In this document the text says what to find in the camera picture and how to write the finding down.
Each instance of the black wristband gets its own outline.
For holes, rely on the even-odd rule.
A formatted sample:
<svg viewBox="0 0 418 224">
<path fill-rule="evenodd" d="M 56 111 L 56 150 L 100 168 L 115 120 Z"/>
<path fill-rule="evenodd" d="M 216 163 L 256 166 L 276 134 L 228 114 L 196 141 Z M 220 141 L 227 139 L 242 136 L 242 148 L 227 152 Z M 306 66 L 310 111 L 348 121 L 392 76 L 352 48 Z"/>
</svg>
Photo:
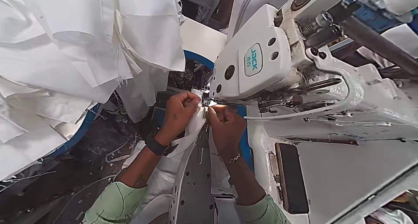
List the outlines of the black wristband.
<svg viewBox="0 0 418 224">
<path fill-rule="evenodd" d="M 152 151 L 154 154 L 158 156 L 167 156 L 171 152 L 173 152 L 177 146 L 164 146 L 161 145 L 157 140 L 155 140 L 154 136 L 157 134 L 158 131 L 150 133 L 147 138 L 145 139 L 145 145 Z"/>
</svg>

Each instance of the green shirt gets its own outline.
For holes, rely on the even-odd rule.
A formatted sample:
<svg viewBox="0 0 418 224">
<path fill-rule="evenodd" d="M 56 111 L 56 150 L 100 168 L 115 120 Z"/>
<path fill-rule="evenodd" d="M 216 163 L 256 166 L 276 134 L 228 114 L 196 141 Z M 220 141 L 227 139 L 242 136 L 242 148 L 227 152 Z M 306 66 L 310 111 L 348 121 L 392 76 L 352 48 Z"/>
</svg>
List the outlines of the green shirt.
<svg viewBox="0 0 418 224">
<path fill-rule="evenodd" d="M 132 214 L 147 191 L 146 187 L 132 188 L 122 182 L 106 187 L 83 219 L 84 224 L 128 224 Z M 243 206 L 235 204 L 241 220 L 253 224 L 290 224 L 270 195 L 258 203 Z"/>
</svg>

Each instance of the hand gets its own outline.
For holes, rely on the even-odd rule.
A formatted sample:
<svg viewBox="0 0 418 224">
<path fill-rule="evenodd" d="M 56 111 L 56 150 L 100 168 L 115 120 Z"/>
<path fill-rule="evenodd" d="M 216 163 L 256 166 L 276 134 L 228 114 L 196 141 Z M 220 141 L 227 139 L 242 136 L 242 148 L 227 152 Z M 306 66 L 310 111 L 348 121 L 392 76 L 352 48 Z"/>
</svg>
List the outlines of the hand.
<svg viewBox="0 0 418 224">
<path fill-rule="evenodd" d="M 209 107 L 208 119 L 212 126 L 213 141 L 222 160 L 228 161 L 237 156 L 238 144 L 247 122 L 227 105 Z"/>
<path fill-rule="evenodd" d="M 167 101 L 163 126 L 154 136 L 161 145 L 170 146 L 174 138 L 189 124 L 200 97 L 189 91 L 176 94 Z"/>
</svg>

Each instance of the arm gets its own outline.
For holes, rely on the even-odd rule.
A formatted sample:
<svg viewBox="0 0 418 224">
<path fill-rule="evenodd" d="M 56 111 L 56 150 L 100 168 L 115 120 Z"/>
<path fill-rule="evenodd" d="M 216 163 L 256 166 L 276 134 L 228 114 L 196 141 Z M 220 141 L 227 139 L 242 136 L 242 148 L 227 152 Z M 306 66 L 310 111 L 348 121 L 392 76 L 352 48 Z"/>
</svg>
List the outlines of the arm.
<svg viewBox="0 0 418 224">
<path fill-rule="evenodd" d="M 167 101 L 164 123 L 154 136 L 155 140 L 161 145 L 170 146 L 173 139 L 189 124 L 199 102 L 200 98 L 188 91 L 172 96 Z M 116 182 L 110 184 L 86 211 L 83 223 L 129 223 L 160 159 L 160 156 L 145 146 Z"/>
<path fill-rule="evenodd" d="M 223 161 L 230 161 L 238 155 L 238 145 L 247 123 L 226 105 L 210 107 L 208 118 L 219 156 Z M 243 221 L 255 224 L 290 224 L 271 196 L 266 195 L 243 158 L 225 165 L 238 193 L 235 207 Z"/>
</svg>

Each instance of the bracelet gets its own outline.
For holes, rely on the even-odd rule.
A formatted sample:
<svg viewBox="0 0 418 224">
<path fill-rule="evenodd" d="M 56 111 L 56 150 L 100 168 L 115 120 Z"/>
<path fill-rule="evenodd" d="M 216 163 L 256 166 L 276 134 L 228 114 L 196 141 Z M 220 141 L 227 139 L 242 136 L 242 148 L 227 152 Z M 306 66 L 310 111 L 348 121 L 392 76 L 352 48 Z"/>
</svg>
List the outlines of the bracelet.
<svg viewBox="0 0 418 224">
<path fill-rule="evenodd" d="M 238 155 L 237 155 L 237 156 L 233 157 L 233 158 L 232 158 L 232 159 L 230 159 L 229 161 L 224 161 L 224 160 L 222 160 L 222 158 L 221 158 L 221 156 L 220 156 L 219 154 L 215 154 L 215 153 L 212 153 L 212 154 L 214 154 L 214 155 L 216 155 L 217 157 L 219 157 L 219 159 L 221 160 L 221 162 L 222 162 L 222 163 L 224 163 L 224 164 L 233 163 L 233 162 L 237 161 L 237 160 L 241 157 L 241 153 L 240 153 L 240 152 L 238 152 Z"/>
</svg>

